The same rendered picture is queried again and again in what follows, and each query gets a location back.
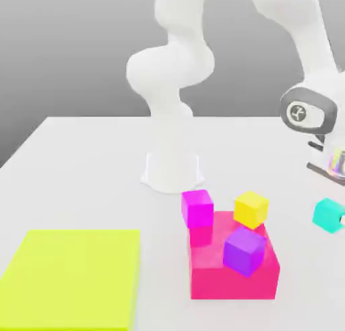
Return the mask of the small teal cube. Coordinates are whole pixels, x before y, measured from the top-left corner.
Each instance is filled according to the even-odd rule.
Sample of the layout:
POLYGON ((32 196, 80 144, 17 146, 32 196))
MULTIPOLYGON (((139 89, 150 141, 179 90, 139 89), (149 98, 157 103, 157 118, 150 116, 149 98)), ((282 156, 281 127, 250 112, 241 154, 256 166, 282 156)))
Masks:
POLYGON ((324 198, 315 206, 313 222, 333 234, 345 227, 342 217, 345 216, 345 206, 329 199, 324 198))

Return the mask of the small purple cube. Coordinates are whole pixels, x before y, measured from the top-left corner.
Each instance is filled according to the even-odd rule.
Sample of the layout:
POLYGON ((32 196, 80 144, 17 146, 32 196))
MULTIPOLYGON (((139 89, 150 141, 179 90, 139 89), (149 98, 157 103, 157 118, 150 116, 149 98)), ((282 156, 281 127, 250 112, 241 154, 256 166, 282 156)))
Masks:
POLYGON ((266 243, 266 237, 251 229, 238 227, 224 241, 224 266, 250 277, 263 262, 266 243))

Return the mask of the small magenta cube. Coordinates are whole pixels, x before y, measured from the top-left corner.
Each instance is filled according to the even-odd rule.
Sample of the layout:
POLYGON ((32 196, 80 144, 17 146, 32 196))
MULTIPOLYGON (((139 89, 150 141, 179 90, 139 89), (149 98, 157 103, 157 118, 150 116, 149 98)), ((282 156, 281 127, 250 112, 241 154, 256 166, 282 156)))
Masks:
POLYGON ((214 203, 205 189, 181 194, 181 213, 188 229, 210 227, 214 221, 214 203))

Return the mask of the large pink box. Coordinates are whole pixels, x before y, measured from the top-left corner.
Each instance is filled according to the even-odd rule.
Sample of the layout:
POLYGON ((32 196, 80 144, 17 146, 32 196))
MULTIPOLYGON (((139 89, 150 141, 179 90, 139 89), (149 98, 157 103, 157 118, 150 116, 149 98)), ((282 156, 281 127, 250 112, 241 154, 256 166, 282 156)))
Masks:
POLYGON ((266 238, 263 263, 250 276, 223 264, 224 242, 241 224, 232 211, 216 211, 212 241, 203 247, 188 246, 189 281, 192 299, 274 299, 280 264, 262 224, 255 233, 266 238))

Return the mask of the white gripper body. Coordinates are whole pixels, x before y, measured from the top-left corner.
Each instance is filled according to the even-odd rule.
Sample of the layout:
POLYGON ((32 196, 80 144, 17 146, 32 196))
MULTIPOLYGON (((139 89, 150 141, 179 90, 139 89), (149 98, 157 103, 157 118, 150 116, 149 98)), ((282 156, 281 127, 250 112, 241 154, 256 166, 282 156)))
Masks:
POLYGON ((311 172, 311 185, 315 187, 323 197, 331 199, 345 199, 345 179, 337 178, 329 174, 325 169, 308 162, 307 169, 311 172))

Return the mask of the small yellow cube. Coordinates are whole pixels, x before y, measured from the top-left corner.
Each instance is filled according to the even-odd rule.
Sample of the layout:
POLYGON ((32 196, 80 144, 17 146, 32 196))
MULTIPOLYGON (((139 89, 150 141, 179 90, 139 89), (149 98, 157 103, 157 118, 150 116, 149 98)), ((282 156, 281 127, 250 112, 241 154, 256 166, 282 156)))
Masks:
POLYGON ((256 229, 267 218, 269 200, 253 191, 246 191, 234 201, 234 220, 249 229, 256 229))

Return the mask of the large lime yellow box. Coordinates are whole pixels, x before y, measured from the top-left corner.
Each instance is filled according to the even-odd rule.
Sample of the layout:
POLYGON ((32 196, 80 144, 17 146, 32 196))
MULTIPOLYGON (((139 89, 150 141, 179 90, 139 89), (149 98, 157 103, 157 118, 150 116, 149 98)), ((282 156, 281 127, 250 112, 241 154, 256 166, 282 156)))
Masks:
POLYGON ((0 278, 0 331, 133 331, 138 230, 31 230, 0 278))

